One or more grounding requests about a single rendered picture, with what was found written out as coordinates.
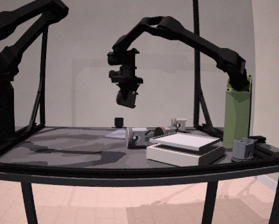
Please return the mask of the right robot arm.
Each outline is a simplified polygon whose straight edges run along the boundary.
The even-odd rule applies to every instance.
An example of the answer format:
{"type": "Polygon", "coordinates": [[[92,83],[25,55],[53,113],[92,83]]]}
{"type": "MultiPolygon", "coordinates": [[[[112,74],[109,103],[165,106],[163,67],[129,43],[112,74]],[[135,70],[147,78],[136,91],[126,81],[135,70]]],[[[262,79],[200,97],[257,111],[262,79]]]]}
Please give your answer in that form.
{"type": "Polygon", "coordinates": [[[24,51],[50,24],[64,19],[68,10],[61,0],[35,0],[14,11],[0,12],[0,40],[11,35],[18,25],[42,14],[14,45],[6,46],[0,52],[0,72],[10,71],[16,76],[24,51]]]}

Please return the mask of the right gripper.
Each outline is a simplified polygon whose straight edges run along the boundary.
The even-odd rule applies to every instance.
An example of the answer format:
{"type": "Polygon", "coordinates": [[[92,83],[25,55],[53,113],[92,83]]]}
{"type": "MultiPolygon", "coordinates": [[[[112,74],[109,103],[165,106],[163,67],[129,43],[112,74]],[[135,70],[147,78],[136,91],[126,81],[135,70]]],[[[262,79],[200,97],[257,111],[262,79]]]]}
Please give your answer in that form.
{"type": "Polygon", "coordinates": [[[0,72],[0,101],[1,101],[1,97],[3,95],[4,89],[6,88],[6,85],[10,84],[9,80],[13,81],[13,78],[14,78],[14,75],[10,71],[8,71],[8,72],[0,72]]]}

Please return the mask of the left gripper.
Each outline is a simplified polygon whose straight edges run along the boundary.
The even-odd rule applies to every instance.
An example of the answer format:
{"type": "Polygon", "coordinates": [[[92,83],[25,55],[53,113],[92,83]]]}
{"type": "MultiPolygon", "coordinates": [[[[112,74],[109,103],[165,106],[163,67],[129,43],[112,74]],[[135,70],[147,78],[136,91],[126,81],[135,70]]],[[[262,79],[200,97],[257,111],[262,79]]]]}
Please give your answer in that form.
{"type": "Polygon", "coordinates": [[[111,82],[118,83],[116,85],[120,88],[123,99],[127,100],[129,90],[136,92],[140,84],[143,84],[143,79],[141,77],[135,76],[135,69],[137,69],[135,64],[125,63],[122,64],[120,68],[122,69],[122,76],[113,76],[111,78],[111,82]],[[137,79],[130,77],[136,77],[137,79]]]}

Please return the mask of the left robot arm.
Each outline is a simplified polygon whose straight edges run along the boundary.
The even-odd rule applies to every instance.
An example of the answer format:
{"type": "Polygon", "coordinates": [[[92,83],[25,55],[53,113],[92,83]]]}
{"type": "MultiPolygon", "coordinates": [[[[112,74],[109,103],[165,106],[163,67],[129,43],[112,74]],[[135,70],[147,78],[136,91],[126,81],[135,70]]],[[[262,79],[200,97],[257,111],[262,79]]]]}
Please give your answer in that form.
{"type": "Polygon", "coordinates": [[[246,60],[240,57],[237,52],[212,44],[206,39],[185,29],[179,21],[170,16],[142,18],[138,26],[136,25],[128,32],[128,35],[121,36],[116,41],[112,47],[113,52],[108,52],[107,54],[108,64],[111,66],[125,63],[135,64],[135,54],[139,54],[140,52],[135,48],[129,51],[126,50],[130,46],[130,43],[137,39],[144,31],[153,36],[160,36],[168,40],[179,40],[211,57],[216,61],[216,67],[229,75],[229,84],[238,91],[250,83],[246,75],[246,60]],[[158,26],[156,28],[152,27],[154,25],[158,26]]]}

